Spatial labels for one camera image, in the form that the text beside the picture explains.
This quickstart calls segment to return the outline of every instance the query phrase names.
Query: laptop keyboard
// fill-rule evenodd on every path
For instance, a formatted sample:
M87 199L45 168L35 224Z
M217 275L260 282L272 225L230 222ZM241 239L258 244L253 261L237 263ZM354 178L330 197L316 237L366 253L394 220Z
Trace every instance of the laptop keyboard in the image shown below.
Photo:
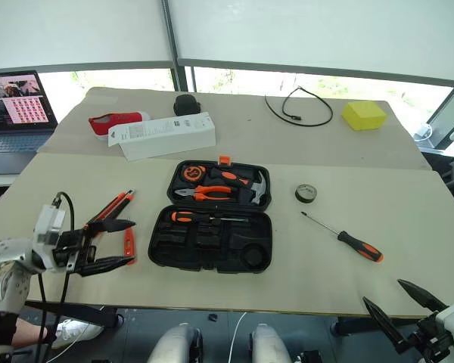
M16 153L23 151L37 151L51 134L38 135L1 135L0 153Z

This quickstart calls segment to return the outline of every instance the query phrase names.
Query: black pouch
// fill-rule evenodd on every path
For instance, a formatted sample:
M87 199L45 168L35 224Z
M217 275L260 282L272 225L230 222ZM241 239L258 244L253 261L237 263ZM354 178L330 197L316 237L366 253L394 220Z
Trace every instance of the black pouch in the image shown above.
M208 189L200 193L199 187ZM195 188L199 194L193 195ZM181 162L167 191L173 205L160 212L151 235L151 261L192 271L264 271L272 256L271 220L263 213L269 190L269 172L262 166L230 163L228 157Z

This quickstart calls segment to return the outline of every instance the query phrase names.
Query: pliers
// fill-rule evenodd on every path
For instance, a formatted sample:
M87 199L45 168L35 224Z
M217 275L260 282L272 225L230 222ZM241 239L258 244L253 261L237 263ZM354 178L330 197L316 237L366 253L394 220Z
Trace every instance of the pliers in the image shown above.
M233 200L233 198L229 197L209 197L206 194L209 193L226 193L230 194L233 192L232 188L230 187L225 187L221 185L216 185L213 187L204 187L202 185L199 185L195 189L178 189L175 191L178 195L181 195L182 197L188 197L188 196L193 196L194 200L202 201L202 200Z

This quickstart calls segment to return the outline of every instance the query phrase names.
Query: laptop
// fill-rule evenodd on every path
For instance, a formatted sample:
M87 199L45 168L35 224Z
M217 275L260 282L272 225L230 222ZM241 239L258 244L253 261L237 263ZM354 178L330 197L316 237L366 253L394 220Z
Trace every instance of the laptop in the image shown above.
M20 174L57 124L36 71L0 73L0 174Z

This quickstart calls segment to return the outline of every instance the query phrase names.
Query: white box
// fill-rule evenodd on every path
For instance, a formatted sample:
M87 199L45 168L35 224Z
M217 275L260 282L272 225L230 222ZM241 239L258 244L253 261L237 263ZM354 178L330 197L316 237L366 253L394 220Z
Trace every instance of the white box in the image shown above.
M128 161L215 146L215 126L208 112L115 125L107 146L120 144Z

